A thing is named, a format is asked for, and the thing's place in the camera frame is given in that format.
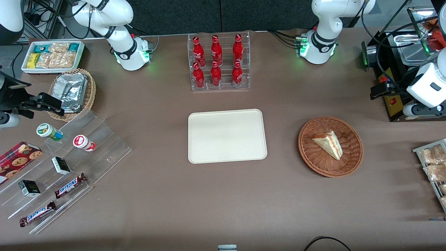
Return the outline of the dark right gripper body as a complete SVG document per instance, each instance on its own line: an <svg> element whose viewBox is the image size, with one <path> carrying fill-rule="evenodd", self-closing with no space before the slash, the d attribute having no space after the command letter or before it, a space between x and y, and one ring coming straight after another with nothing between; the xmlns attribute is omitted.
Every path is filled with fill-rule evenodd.
<svg viewBox="0 0 446 251"><path fill-rule="evenodd" d="M29 95L25 88L30 87L32 84L20 81L4 72L1 72L1 76L3 77L0 90L1 110L31 110L32 106L29 105L29 100L32 98L32 95Z"/></svg>

